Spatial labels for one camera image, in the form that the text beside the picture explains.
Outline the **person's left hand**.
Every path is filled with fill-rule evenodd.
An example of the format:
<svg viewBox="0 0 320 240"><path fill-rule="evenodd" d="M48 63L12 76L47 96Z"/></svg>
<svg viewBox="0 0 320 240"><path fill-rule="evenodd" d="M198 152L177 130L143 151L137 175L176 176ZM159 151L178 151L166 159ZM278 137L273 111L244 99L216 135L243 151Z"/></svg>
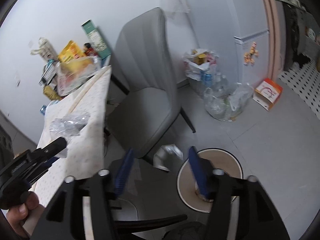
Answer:
<svg viewBox="0 0 320 240"><path fill-rule="evenodd" d="M28 192L29 196L22 205L11 207L6 215L12 229L23 239L29 239L35 226L45 210L37 194Z"/></svg>

